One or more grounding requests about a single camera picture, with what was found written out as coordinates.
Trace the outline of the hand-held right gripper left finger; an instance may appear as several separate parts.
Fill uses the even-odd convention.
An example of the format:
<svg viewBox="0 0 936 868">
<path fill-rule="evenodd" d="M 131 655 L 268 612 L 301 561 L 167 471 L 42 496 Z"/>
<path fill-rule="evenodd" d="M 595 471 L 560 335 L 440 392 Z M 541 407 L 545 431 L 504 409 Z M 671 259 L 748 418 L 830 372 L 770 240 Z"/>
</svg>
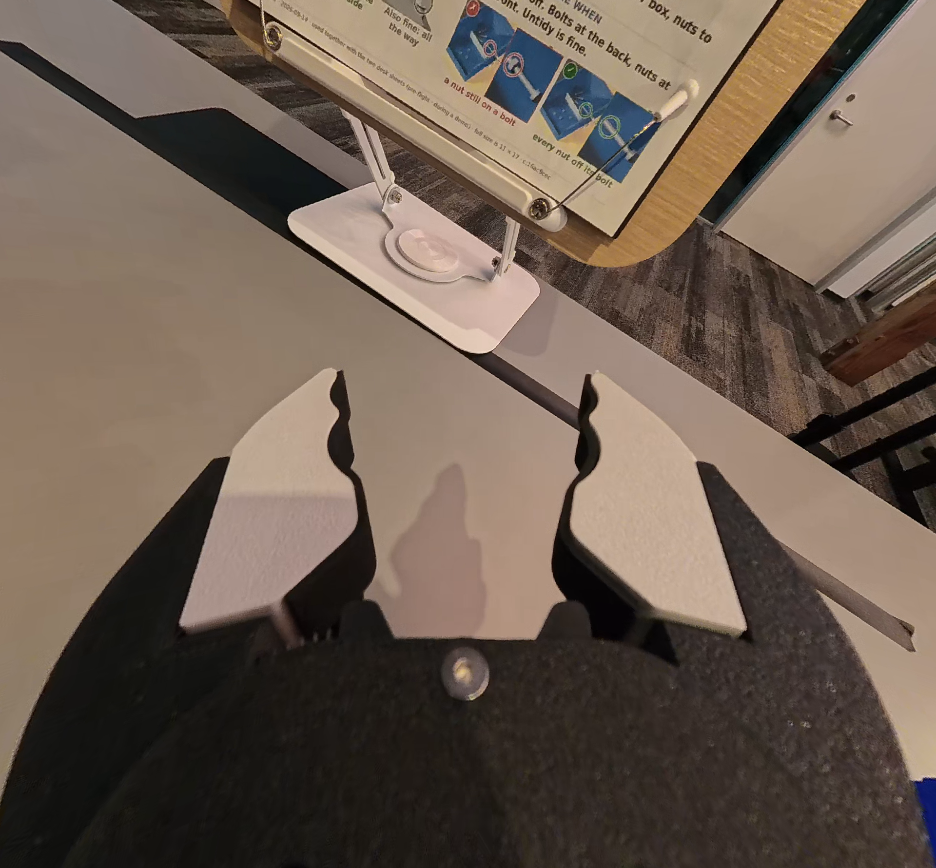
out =
<svg viewBox="0 0 936 868">
<path fill-rule="evenodd" d="M 234 447 L 180 627 L 204 633 L 268 620 L 284 644 L 324 640 L 376 571 L 354 471 L 345 373 L 326 368 Z"/>
</svg>

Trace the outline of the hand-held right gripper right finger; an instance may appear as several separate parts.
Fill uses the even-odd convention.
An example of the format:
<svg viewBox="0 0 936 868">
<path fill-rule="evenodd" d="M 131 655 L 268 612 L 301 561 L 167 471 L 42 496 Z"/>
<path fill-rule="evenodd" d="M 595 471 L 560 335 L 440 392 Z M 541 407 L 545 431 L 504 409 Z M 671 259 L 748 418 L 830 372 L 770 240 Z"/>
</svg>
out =
<svg viewBox="0 0 936 868">
<path fill-rule="evenodd" d="M 552 571 L 606 640 L 658 624 L 738 638 L 747 629 L 696 455 L 607 375 L 588 375 L 577 474 L 563 503 Z"/>
</svg>

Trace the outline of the blue plastic bin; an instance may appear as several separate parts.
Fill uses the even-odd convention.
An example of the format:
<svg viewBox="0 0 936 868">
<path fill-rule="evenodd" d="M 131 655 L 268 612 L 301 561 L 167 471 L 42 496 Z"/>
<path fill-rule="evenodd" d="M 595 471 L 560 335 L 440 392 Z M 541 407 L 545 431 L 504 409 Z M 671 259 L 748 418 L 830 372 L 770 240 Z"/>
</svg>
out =
<svg viewBox="0 0 936 868">
<path fill-rule="evenodd" d="M 935 866 L 935 786 L 935 777 L 914 781 L 931 866 Z"/>
</svg>

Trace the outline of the white door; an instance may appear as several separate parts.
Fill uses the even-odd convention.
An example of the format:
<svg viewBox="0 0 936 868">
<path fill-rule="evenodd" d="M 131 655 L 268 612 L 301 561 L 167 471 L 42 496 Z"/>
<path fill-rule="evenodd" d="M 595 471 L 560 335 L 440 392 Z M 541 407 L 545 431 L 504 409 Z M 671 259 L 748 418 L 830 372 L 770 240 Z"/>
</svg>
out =
<svg viewBox="0 0 936 868">
<path fill-rule="evenodd" d="M 934 193 L 935 0 L 911 0 L 715 230 L 849 296 Z"/>
</svg>

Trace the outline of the wooden book stand board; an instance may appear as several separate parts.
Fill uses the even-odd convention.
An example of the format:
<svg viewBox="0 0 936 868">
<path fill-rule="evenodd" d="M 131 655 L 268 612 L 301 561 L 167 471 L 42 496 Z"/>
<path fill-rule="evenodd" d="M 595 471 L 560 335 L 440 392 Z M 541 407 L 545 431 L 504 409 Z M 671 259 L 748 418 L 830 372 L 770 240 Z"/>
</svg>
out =
<svg viewBox="0 0 936 868">
<path fill-rule="evenodd" d="M 545 230 L 529 214 L 538 190 L 429 126 L 308 41 L 298 39 L 301 61 L 291 64 L 288 49 L 264 44 L 259 9 L 248 0 L 219 1 L 240 40 L 294 81 L 358 116 L 562 253 L 588 266 L 626 267 L 662 252 L 687 230 L 868 0 L 781 0 L 615 235 L 577 216 L 561 230 Z"/>
</svg>

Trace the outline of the printed instruction sheet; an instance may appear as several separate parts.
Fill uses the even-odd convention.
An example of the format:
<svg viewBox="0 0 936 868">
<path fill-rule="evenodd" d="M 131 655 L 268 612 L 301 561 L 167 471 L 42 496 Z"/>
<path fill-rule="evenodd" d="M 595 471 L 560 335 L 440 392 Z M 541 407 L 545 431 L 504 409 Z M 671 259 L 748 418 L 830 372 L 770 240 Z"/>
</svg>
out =
<svg viewBox="0 0 936 868">
<path fill-rule="evenodd" d="M 248 0 L 257 7 L 257 0 Z M 265 0 L 266 14 L 559 201 L 688 79 L 697 97 L 565 209 L 620 230 L 778 0 Z"/>
</svg>

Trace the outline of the wooden post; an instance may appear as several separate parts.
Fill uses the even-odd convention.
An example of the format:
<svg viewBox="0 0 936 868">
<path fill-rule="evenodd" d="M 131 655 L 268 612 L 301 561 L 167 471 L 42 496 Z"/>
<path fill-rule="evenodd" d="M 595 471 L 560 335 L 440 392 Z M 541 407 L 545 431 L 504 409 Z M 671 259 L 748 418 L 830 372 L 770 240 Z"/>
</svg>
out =
<svg viewBox="0 0 936 868">
<path fill-rule="evenodd" d="M 820 357 L 826 372 L 854 386 L 935 338 L 935 282 L 832 346 Z"/>
</svg>

